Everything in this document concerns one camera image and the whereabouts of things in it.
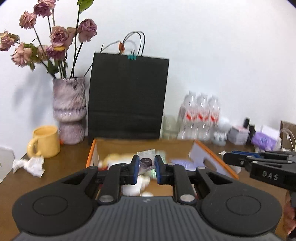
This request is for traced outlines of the person right hand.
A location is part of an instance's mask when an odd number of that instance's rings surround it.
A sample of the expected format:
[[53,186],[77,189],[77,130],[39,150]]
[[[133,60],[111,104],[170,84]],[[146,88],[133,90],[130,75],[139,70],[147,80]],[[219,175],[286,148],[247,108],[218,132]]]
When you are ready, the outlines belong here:
[[283,209],[283,228],[287,235],[295,229],[295,208],[291,205],[290,192],[285,195],[285,206]]

